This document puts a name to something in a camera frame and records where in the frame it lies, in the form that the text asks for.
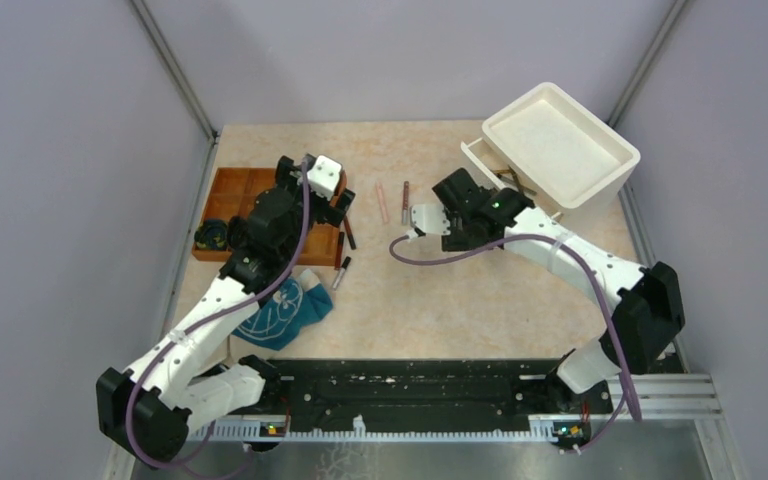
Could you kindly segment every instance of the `metal frame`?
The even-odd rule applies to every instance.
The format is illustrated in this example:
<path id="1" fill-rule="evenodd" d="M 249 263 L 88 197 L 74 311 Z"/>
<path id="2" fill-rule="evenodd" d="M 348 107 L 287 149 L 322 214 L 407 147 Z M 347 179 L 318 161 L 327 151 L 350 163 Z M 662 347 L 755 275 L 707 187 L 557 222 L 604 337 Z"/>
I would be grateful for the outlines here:
<path id="1" fill-rule="evenodd" d="M 205 159 L 199 189 L 192 202 L 191 224 L 187 230 L 187 236 L 189 236 L 196 226 L 196 222 L 198 222 L 198 205 L 201 204 L 207 193 L 207 184 L 210 179 L 210 172 L 218 148 L 219 133 L 210 122 L 207 113 L 198 100 L 198 97 L 172 53 L 145 1 L 127 0 L 127 2 L 133 9 L 135 16 L 146 33 L 149 43 L 151 43 L 157 53 L 158 59 L 169 75 L 170 80 L 175 85 L 182 102 L 185 104 L 186 108 L 196 120 L 199 128 L 209 141 L 209 151 Z M 631 101 L 640 90 L 640 87 L 645 83 L 646 77 L 654 62 L 657 60 L 658 54 L 673 33 L 677 22 L 684 14 L 686 14 L 687 7 L 692 3 L 692 0 L 675 0 L 673 2 L 664 21 L 658 28 L 652 43 L 644 53 L 637 69 L 630 77 L 626 88 L 623 90 L 616 106 L 611 112 L 611 115 L 607 120 L 607 124 L 610 127 L 616 128 L 622 122 Z M 655 262 L 656 255 L 646 232 L 637 201 L 634 197 L 633 188 L 628 184 L 625 185 L 621 190 L 619 197 L 638 259 L 643 264 L 652 265 Z M 189 253 L 188 246 L 189 242 L 185 241 L 183 251 L 176 266 L 174 287 L 167 305 L 167 321 L 174 313 L 174 307 L 177 300 L 176 292 L 180 290 L 180 285 L 183 281 L 184 267 Z M 680 338 L 676 339 L 675 343 L 678 344 L 677 351 L 682 360 L 682 364 L 686 366 L 687 363 L 683 356 Z M 732 441 L 728 425 L 722 414 L 722 409 L 719 406 L 719 400 L 716 397 L 713 382 L 708 375 L 650 375 L 637 379 L 635 385 L 638 387 L 639 391 L 648 392 L 648 395 L 644 395 L 646 398 L 642 402 L 647 418 L 656 420 L 695 420 L 699 440 L 708 463 L 711 477 L 714 480 L 742 480 L 748 478 L 745 473 L 745 467 L 740 459 L 740 455 Z M 618 382 L 610 382 L 609 389 L 611 396 L 613 397 L 612 400 L 616 403 L 619 399 L 618 395 L 620 394 Z M 598 420 L 601 416 L 594 416 L 593 418 Z M 627 420 L 629 419 L 629 416 L 626 412 L 618 418 L 620 420 Z M 535 440 L 538 437 L 543 438 L 542 433 L 545 433 L 544 427 L 550 422 L 565 420 L 568 419 L 563 415 L 537 416 L 534 418 L 534 423 L 536 425 L 534 428 L 537 429 L 537 432 L 522 432 L 523 435 L 521 437 L 522 439 L 528 437 L 532 440 Z M 254 440 L 259 436 L 259 434 L 257 434 L 257 436 L 255 435 L 254 430 L 255 423 L 259 421 L 260 420 L 258 419 L 240 417 L 222 420 L 219 422 L 217 428 L 219 435 L 214 438 L 217 441 L 231 441 L 232 438 L 236 438 L 236 441 L 240 441 L 241 439 L 244 439 L 243 437 L 240 437 L 240 435 L 248 432 L 244 435 L 245 438 L 252 437 L 251 440 Z M 198 436 L 203 435 L 203 433 L 203 430 L 195 432 L 194 438 L 201 438 Z M 382 436 L 368 434 L 365 429 L 361 428 L 361 426 L 356 426 L 355 431 L 347 432 L 347 435 L 351 437 L 352 440 L 358 441 L 440 441 L 441 438 L 448 439 L 448 441 L 476 441 L 478 439 L 469 436 L 436 438 L 433 434 L 427 436 L 428 439 L 433 438 L 433 440 L 428 440 L 424 437 L 411 437 L 406 439 L 401 438 L 401 436 L 398 435 L 392 436 L 392 438 L 391 436 L 387 436 L 385 439 Z M 480 438 L 484 439 L 483 441 L 496 441 L 492 436 Z M 298 439 L 292 437 L 288 438 L 288 440 L 295 441 L 335 441 L 341 439 L 345 440 L 342 437 L 338 438 L 337 436 L 333 436 L 332 438 L 331 435 L 325 434 L 299 435 Z M 130 479 L 134 464 L 134 457 L 118 445 L 114 444 L 110 450 L 102 478 L 105 480 Z"/>
<path id="2" fill-rule="evenodd" d="M 219 136 L 219 133 L 207 117 L 207 113 L 201 106 L 201 102 L 196 96 L 195 91 L 193 91 L 190 81 L 187 80 L 186 75 L 184 75 L 184 71 L 181 69 L 181 65 L 175 58 L 175 54 L 173 54 L 172 50 L 169 48 L 169 44 L 166 42 L 166 38 L 163 36 L 163 32 L 160 31 L 160 27 L 154 20 L 154 16 L 151 14 L 151 10 L 149 10 L 145 0 L 127 1 L 134 12 L 134 15 L 137 17 L 137 20 L 140 22 L 140 26 L 142 26 L 149 43 L 154 47 L 158 60 L 160 60 L 161 65 L 163 65 L 163 68 L 169 75 L 169 79 L 172 80 L 172 84 L 175 85 L 175 89 L 181 96 L 181 100 L 184 102 L 187 110 L 189 110 L 190 114 L 199 124 L 199 128 L 201 128 L 207 139 L 211 143 L 214 143 L 216 137 Z"/>
<path id="3" fill-rule="evenodd" d="M 522 432 L 367 432 L 362 418 L 355 420 L 354 428 L 345 432 L 289 432 L 284 437 L 263 435 L 265 424 L 277 424 L 284 426 L 284 418 L 281 416 L 269 416 L 265 418 L 250 418 L 248 416 L 230 415 L 216 422 L 214 433 L 210 437 L 213 442 L 230 443 L 331 443 L 331 442 L 359 442 L 359 443 L 511 443 L 511 442 L 553 442 L 558 438 L 554 436 L 554 422 L 551 420 L 535 420 L 531 422 L 531 428 Z M 200 428 L 192 433 L 188 441 L 201 441 L 207 434 L 207 427 Z"/>

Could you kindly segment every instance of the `black marker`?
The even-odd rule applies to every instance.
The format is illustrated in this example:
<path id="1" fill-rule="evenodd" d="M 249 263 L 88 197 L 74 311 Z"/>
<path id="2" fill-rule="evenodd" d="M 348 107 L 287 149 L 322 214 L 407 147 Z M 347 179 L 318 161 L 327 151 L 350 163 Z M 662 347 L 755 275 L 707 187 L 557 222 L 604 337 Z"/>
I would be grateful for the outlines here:
<path id="1" fill-rule="evenodd" d="M 337 290 L 340 286 L 340 282 L 343 280 L 343 275 L 346 273 L 346 269 L 349 268 L 349 264 L 352 262 L 352 257 L 346 257 L 343 260 L 343 264 L 340 265 L 340 271 L 337 273 L 337 277 L 334 279 L 334 283 L 331 284 L 331 288 Z"/>
<path id="2" fill-rule="evenodd" d="M 343 226 L 346 228 L 346 237 L 349 239 L 349 246 L 352 247 L 352 250 L 356 249 L 357 245 L 355 244 L 355 236 L 352 235 L 352 226 L 349 224 L 348 215 L 343 217 Z"/>

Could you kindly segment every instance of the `lavender wall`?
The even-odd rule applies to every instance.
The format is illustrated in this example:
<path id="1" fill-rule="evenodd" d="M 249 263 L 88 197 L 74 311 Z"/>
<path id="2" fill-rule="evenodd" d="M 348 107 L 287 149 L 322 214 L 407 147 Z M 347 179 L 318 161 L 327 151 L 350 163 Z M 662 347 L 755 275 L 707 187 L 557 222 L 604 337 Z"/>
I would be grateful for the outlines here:
<path id="1" fill-rule="evenodd" d="M 642 154 L 656 256 L 681 276 L 687 353 L 768 478 L 768 2 L 696 2 L 620 133 Z"/>
<path id="2" fill-rule="evenodd" d="M 607 118 L 670 0 L 150 0 L 211 120 L 486 118 L 551 80 Z"/>
<path id="3" fill-rule="evenodd" d="M 0 480 L 99 477 L 205 151 L 126 2 L 0 2 Z"/>

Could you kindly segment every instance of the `gray floor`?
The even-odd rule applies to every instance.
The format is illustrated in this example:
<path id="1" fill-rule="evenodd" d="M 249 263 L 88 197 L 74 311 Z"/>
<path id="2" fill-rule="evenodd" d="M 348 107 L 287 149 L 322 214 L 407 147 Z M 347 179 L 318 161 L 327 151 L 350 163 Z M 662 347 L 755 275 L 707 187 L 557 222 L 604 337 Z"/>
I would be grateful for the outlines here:
<path id="1" fill-rule="evenodd" d="M 581 457 L 548 444 L 284 444 L 264 454 L 214 443 L 193 461 L 203 475 L 250 462 L 239 479 L 709 479 L 692 422 L 619 423 Z M 138 467 L 132 480 L 184 480 Z"/>

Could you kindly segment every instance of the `teal cloth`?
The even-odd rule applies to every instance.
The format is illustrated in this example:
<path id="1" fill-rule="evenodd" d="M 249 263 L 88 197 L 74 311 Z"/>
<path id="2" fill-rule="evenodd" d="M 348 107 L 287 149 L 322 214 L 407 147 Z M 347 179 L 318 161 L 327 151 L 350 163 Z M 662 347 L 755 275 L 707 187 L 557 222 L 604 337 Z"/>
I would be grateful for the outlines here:
<path id="1" fill-rule="evenodd" d="M 325 318 L 334 303 L 321 283 L 304 291 L 294 278 L 287 279 L 261 309 L 232 332 L 243 340 L 271 350 L 281 350 L 302 328 Z"/>

